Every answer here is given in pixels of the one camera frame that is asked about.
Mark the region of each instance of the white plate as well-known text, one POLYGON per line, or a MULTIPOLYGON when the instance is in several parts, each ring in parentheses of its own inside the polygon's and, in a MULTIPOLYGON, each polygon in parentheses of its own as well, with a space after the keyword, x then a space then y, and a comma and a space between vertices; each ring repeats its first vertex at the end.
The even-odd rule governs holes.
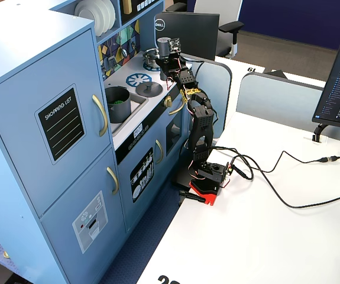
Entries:
POLYGON ((142 189, 141 185, 137 185, 133 192, 133 199, 136 199, 139 196, 141 189, 142 189))
POLYGON ((116 20, 115 7, 113 7, 111 0, 102 0, 102 1, 104 2, 104 4, 106 5, 109 11, 109 29, 111 29, 113 25, 115 24, 115 20, 116 20))
POLYGON ((92 0, 83 0, 75 7, 75 16, 95 22, 95 34, 101 36, 104 29, 104 18, 100 8, 92 0))
POLYGON ((109 16, 108 7, 105 5, 105 3, 102 0, 94 0, 95 5, 99 7, 101 13, 103 14, 104 19, 104 27, 103 27, 103 33, 106 33, 109 29, 109 19, 111 18, 109 16))

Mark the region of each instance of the toy kitchen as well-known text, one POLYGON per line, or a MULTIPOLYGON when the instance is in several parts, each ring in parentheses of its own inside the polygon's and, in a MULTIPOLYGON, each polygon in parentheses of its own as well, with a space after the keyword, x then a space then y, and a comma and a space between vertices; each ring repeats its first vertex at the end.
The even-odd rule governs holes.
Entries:
MULTIPOLYGON (((150 60, 163 9, 0 3, 0 246, 32 283, 98 283, 177 163, 192 120, 150 60)), ((197 80, 211 101, 229 94, 222 64, 197 80)))

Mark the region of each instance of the gray partition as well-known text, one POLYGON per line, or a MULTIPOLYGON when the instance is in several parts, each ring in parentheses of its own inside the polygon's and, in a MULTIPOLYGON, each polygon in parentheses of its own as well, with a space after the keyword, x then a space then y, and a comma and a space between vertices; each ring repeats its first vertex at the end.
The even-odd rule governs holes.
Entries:
MULTIPOLYGON (((313 132, 318 124, 312 117, 322 91, 313 85, 249 73, 241 82, 237 112, 313 132)), ((329 126, 322 135, 340 140, 340 128, 329 126)))

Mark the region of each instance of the dishwasher sticker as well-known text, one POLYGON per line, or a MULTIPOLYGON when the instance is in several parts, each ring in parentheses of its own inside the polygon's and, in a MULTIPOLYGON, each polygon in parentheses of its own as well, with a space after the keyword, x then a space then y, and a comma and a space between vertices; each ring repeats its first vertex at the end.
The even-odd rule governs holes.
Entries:
POLYGON ((154 152, 150 148, 130 174, 133 203, 137 201, 154 176, 154 152))

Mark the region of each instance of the number label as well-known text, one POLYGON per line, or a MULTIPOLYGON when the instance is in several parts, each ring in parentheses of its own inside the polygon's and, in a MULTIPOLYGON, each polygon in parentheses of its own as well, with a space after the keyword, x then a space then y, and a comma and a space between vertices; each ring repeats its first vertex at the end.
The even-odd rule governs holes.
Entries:
MULTIPOLYGON (((161 284, 169 284, 170 283, 170 279, 165 275, 159 276, 158 280, 163 281, 161 284)), ((178 281, 171 281, 170 284, 180 284, 180 283, 178 281)))

